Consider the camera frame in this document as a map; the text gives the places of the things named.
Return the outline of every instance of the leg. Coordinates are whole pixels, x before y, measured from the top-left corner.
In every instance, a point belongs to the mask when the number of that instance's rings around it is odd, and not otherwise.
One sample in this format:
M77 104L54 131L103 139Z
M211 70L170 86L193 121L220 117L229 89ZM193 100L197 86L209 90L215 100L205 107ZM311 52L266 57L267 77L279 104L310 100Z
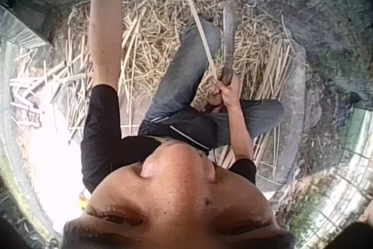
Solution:
M279 125L284 117L284 107L277 100L241 100L247 129L251 138ZM228 113L206 113L217 126L216 148L230 143Z
M201 20L211 55L220 46L220 32L210 22ZM175 58L171 61L160 82L153 101L145 114L146 121L168 117L188 107L196 95L200 80L208 66L197 27L192 26L185 34Z

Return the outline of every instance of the black t-shirt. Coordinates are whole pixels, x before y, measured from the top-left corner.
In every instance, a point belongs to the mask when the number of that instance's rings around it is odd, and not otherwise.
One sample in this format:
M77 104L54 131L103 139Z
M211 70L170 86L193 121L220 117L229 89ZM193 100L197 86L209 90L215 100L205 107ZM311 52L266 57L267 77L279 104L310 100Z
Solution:
M147 136L121 138L119 102L116 91L107 85L92 88L82 151L83 183L93 190L112 171L143 162L161 143ZM255 184L256 167L249 159L237 160L229 169Z

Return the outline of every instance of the blue jeans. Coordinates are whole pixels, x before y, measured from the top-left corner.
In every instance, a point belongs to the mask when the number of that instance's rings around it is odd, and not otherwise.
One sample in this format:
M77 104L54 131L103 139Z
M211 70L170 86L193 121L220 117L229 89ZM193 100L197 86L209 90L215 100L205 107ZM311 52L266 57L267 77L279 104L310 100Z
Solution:
M220 47L220 32L210 22L202 20L201 24L211 55L214 56ZM229 144L227 112L204 113L190 105L208 66L202 40L194 25L185 32L181 46L140 125L139 135L175 138L175 132L178 132L192 138L194 142L204 146L205 150ZM283 119L284 107L277 100L240 102L252 138L279 125Z

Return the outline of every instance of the nose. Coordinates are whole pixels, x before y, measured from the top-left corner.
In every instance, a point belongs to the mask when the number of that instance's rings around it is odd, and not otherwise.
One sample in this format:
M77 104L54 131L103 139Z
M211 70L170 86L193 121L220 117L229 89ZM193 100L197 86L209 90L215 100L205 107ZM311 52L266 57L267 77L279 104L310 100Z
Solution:
M210 205L210 185L215 180L212 162L193 147L179 142L167 143L149 156L141 176L165 219L194 219Z

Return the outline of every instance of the jeans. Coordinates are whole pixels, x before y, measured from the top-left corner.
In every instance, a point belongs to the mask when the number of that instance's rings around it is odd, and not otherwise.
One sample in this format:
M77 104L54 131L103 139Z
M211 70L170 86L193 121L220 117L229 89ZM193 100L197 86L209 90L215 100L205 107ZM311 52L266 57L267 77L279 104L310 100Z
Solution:
M214 57L220 47L220 32L210 22L202 20L201 24ZM140 125L139 135L175 138L174 132L179 131L205 150L229 144L228 113L199 112L190 105L208 66L202 40L194 25L185 32ZM279 125L283 119L284 107L277 100L240 100L240 103L252 138Z

